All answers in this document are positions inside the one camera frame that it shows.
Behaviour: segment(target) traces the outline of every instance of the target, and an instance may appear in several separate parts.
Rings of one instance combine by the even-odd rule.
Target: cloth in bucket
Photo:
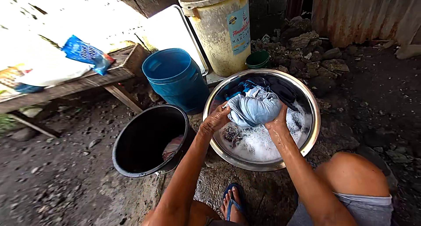
[[[272,121],[281,111],[281,101],[272,92],[266,92],[261,86],[256,86],[245,93],[237,94],[224,106],[229,106],[231,112],[228,118],[242,127],[254,127]]]
[[[162,158],[164,159],[164,161],[169,159],[171,155],[177,151],[178,147],[181,145],[182,142],[183,136],[179,135],[167,144],[167,146],[164,149],[164,152],[162,153]]]
[[[282,103],[286,104],[293,111],[298,109],[293,105],[296,99],[296,93],[292,87],[282,80],[271,77],[265,79],[262,77],[252,77],[244,82],[240,82],[236,87],[231,88],[225,95],[225,100],[230,100],[238,94],[243,94],[256,86],[261,86],[266,90],[275,93]]]

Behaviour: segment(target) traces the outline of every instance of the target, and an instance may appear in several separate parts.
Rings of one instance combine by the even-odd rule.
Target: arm
[[[177,166],[170,184],[162,195],[149,225],[187,225],[197,179],[205,160],[209,142],[213,133],[229,122],[227,115],[230,108],[227,107],[223,110],[223,105],[220,105],[200,125],[192,145]]]
[[[356,225],[345,206],[301,155],[286,125],[287,106],[265,124],[314,225]]]

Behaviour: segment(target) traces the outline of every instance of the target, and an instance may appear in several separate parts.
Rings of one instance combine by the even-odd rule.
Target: hand
[[[280,126],[280,127],[287,127],[287,105],[285,105],[284,103],[282,103],[282,108],[281,111],[279,112],[278,116],[275,117],[274,120],[266,123],[264,126],[266,127],[267,130],[272,129],[275,126]]]
[[[200,125],[200,127],[204,128],[205,130],[211,132],[212,134],[219,129],[221,129],[225,124],[230,122],[228,118],[228,114],[231,111],[230,107],[227,106],[223,108],[223,106],[228,101],[224,102],[223,104],[219,105],[215,111],[213,111]]]

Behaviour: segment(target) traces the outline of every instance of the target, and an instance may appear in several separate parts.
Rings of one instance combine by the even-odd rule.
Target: stainless steel basin
[[[301,105],[305,113],[304,132],[298,141],[297,146],[303,156],[308,154],[313,148],[313,145],[319,135],[319,108],[311,91],[298,79],[284,72],[272,69],[251,69],[236,73],[226,78],[217,87],[215,87],[213,92],[210,94],[205,105],[205,110],[203,111],[203,120],[205,120],[206,117],[208,117],[208,114],[215,110],[218,105],[221,105],[223,102],[225,102],[224,93],[227,90],[237,86],[240,82],[245,81],[250,77],[277,77],[284,82],[290,83],[292,87],[295,88],[297,93],[297,102],[299,105]],[[227,147],[223,144],[218,133],[213,135],[213,138],[210,141],[210,145],[220,157],[242,169],[267,172],[285,168],[285,163],[282,159],[276,159],[268,162],[256,162],[249,161],[229,153],[230,147]]]

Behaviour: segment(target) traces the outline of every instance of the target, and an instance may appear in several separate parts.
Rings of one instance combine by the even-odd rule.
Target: corrugated metal sheet
[[[421,0],[313,0],[312,25],[335,47],[376,38],[407,45],[421,31]]]

